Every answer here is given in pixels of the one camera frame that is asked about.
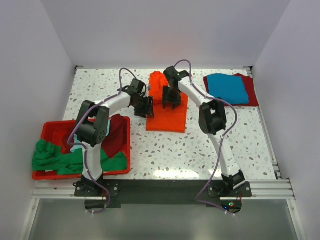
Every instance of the terrazzo tabletop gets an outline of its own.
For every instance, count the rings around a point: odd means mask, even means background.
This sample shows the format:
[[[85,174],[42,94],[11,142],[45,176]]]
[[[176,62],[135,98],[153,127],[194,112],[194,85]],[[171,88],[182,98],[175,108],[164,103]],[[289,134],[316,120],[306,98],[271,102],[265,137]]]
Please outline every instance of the terrazzo tabletop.
[[[164,69],[131,69],[146,84],[154,71]],[[194,69],[193,80],[203,89],[203,77],[214,74],[242,74],[246,70]],[[133,77],[123,71],[122,85],[129,85]],[[78,69],[63,120],[77,118],[83,101],[103,100],[119,89],[118,69]],[[256,107],[236,107],[238,122],[227,139],[232,153],[246,180],[275,180],[272,157]],[[217,162],[217,153],[211,141],[198,125],[199,109],[189,99],[185,133],[146,131],[146,119],[134,115],[134,108],[124,108],[116,114],[130,117],[131,171],[128,174],[108,176],[110,179],[186,179],[207,180]],[[227,127],[234,122],[233,111],[226,107]],[[214,176],[221,179],[218,168]]]

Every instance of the blue cloth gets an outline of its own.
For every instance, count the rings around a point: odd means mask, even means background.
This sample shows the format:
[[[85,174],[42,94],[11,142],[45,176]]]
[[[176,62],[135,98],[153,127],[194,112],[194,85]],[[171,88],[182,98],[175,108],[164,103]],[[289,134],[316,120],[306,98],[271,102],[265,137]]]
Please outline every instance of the blue cloth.
[[[110,132],[110,120],[108,121],[108,127],[107,127],[107,129],[106,129],[106,134],[105,134],[105,136],[108,136],[109,135],[109,132]],[[74,143],[75,144],[79,144],[80,143],[80,141],[78,140],[78,136],[75,134],[74,136],[73,136],[73,140],[74,140]],[[80,146],[80,145],[74,145],[71,149],[70,149],[70,152],[71,153],[73,153],[75,150],[77,150],[77,149],[81,149],[82,147]]]
[[[249,97],[240,76],[221,73],[207,76],[209,94],[230,104],[248,104]]]

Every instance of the white wall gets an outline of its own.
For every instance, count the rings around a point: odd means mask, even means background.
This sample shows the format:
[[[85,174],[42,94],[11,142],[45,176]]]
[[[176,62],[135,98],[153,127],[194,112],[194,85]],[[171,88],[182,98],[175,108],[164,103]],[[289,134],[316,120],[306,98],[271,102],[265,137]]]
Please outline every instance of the white wall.
[[[310,240],[320,236],[319,13],[319,0],[292,0],[253,68],[275,155]]]
[[[76,65],[253,66],[290,0],[41,0]]]
[[[39,0],[0,1],[0,235],[19,238],[43,124],[62,118],[73,79]]]

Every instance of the green towel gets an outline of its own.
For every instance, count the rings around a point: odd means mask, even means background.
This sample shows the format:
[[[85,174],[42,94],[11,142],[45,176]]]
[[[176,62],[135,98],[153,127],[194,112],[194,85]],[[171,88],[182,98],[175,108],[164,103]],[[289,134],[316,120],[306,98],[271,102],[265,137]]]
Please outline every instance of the green towel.
[[[80,174],[84,170],[82,149],[62,154],[62,147],[41,139],[36,144],[32,159],[33,171],[56,170],[58,175]],[[119,152],[109,158],[101,148],[101,167],[104,172],[121,171],[128,168],[127,157]]]

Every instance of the orange cloth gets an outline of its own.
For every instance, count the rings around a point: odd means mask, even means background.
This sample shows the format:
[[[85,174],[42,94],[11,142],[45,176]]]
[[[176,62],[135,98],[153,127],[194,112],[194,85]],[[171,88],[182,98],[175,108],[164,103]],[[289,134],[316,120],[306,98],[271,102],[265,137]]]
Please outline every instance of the orange cloth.
[[[181,105],[172,109],[167,103],[166,108],[162,105],[163,87],[168,86],[165,75],[159,71],[150,74],[151,90],[149,96],[153,96],[154,117],[146,120],[147,131],[166,131],[184,133],[186,131],[188,96],[181,93]]]

